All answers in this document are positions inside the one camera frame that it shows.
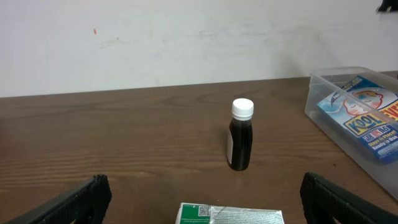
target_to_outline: white wall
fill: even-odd
[[[0,96],[398,70],[398,19],[380,3],[2,0]]]

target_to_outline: dark liquid bottle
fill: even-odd
[[[251,126],[253,108],[253,102],[250,100],[234,100],[227,148],[228,164],[234,170],[245,170],[249,166],[253,140]]]

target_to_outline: bottle body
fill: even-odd
[[[238,171],[247,169],[253,140],[251,120],[232,118],[228,135],[227,159],[230,168]]]

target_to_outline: clear plastic container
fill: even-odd
[[[389,90],[398,93],[398,80],[362,67],[346,67],[316,70],[311,73],[305,113],[322,131],[324,131],[342,150],[353,158],[374,180],[382,185],[393,197],[398,199],[398,160],[383,164],[359,139],[343,128],[318,103],[337,92],[346,99],[353,100],[362,109],[379,120],[398,129],[398,122],[384,113],[364,103],[354,94],[341,89],[358,75]]]

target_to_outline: wood grain surface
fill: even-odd
[[[0,222],[106,174],[104,223],[174,223],[181,202],[282,210],[306,223],[304,173],[398,214],[304,114],[308,78],[0,99]],[[254,102],[249,168],[226,163],[231,104]]]

